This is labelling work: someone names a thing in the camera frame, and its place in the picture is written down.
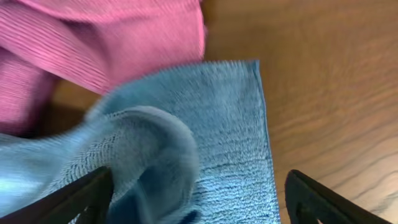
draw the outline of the towel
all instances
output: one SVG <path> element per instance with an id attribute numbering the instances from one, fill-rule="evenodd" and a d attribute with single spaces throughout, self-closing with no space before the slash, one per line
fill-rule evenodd
<path id="1" fill-rule="evenodd" d="M 96 93 L 201 60 L 199 0 L 0 1 L 0 132 L 34 122 L 56 75 Z"/>
<path id="2" fill-rule="evenodd" d="M 140 124 L 143 120 L 138 118 L 148 113 L 142 109 L 167 114 L 168 124 L 178 125 L 159 128 L 153 114 L 146 121 L 157 127 Z M 136 110 L 140 110 L 140 116 L 131 114 L 137 113 Z M 180 130 L 180 134 L 165 137 L 169 134 L 165 131 L 173 130 L 169 127 Z M 190 135 L 196 142 L 196 150 L 182 145 L 192 142 L 187 141 Z M 186 166 L 191 168 L 186 170 L 194 174 L 196 155 L 198 177 L 192 186 L 190 182 L 194 178 L 182 176 L 187 179 L 186 184 L 178 185 L 181 187 L 177 189 L 186 191 L 184 195 L 177 195 L 185 200 L 173 201 L 176 207 L 166 208 L 169 205 L 163 201 L 166 196 L 160 201 L 155 196 L 148 201 L 142 199 L 163 208 L 154 216 L 160 218 L 152 219 L 155 223 L 157 220 L 158 223 L 178 223 L 189 219 L 215 224 L 280 223 L 259 65 L 258 62 L 240 61 L 171 68 L 123 85 L 98 102 L 79 127 L 63 135 L 37 140 L 0 135 L 0 197 L 7 199 L 1 200 L 0 211 L 5 215 L 5 208 L 16 202 L 14 210 L 105 165 L 110 166 L 115 183 L 109 221 L 119 221 L 118 215 L 131 220 L 128 216 L 140 214 L 140 209 L 131 212 L 126 198 L 139 195 L 136 190 L 139 175 L 129 175 L 135 170 L 127 169 L 137 162 L 136 166 L 148 170 L 146 165 L 149 164 L 134 159 L 134 155 L 145 157 L 148 150 L 155 152 L 155 159 L 151 161 L 162 165 L 162 155 L 156 152 L 165 152 L 165 157 L 173 158 L 175 154 L 169 153 L 176 148 L 178 154 L 185 152 L 188 157 L 177 157 L 175 161 L 190 160 L 186 164 L 179 163 L 182 165 L 175 169 L 171 165 L 166 167 L 183 174 L 185 170 L 179 169 Z M 164 181 L 152 184 L 153 192 L 167 195 L 156 187 L 168 184 Z M 138 187 L 151 192 L 148 188 L 146 184 Z M 167 188 L 167 191 L 176 195 L 173 189 Z"/>

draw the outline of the wooden table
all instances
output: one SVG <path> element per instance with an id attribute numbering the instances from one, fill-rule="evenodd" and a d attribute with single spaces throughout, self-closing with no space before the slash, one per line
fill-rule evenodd
<path id="1" fill-rule="evenodd" d="M 261 60 L 282 223 L 291 169 L 398 223 L 398 2 L 205 0 L 203 12 L 207 60 Z M 42 134 L 97 98 L 62 82 Z"/>

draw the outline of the blue microfiber towel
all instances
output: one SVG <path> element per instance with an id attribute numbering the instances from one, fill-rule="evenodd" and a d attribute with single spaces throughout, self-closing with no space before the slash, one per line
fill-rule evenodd
<path id="1" fill-rule="evenodd" d="M 164 70 L 105 96 L 69 133 L 1 135 L 0 215 L 103 165 L 108 223 L 280 223 L 258 62 Z"/>

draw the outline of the crumpled towel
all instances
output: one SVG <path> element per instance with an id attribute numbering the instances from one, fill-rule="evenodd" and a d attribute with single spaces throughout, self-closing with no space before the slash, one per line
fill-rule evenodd
<path id="1" fill-rule="evenodd" d="M 199 174 L 190 197 L 195 155 Z M 280 223 L 258 62 L 171 68 L 105 96 L 69 133 L 37 140 L 0 135 L 0 212 L 103 165 L 115 183 L 110 223 L 146 211 L 154 211 L 148 223 L 178 223 L 192 214 L 198 223 Z M 176 174 L 175 182 L 157 178 L 162 172 Z M 149 197 L 135 203 L 140 189 Z M 144 213 L 135 206 L 143 204 Z"/>
<path id="2" fill-rule="evenodd" d="M 53 75 L 104 94 L 204 52 L 199 0 L 0 1 L 0 132 L 29 128 Z"/>

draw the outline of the pink microfiber towel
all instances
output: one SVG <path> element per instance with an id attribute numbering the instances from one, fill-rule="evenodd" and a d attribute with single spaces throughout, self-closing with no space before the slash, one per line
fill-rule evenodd
<path id="1" fill-rule="evenodd" d="M 0 132 L 32 124 L 53 75 L 104 94 L 204 42 L 199 0 L 0 0 Z"/>

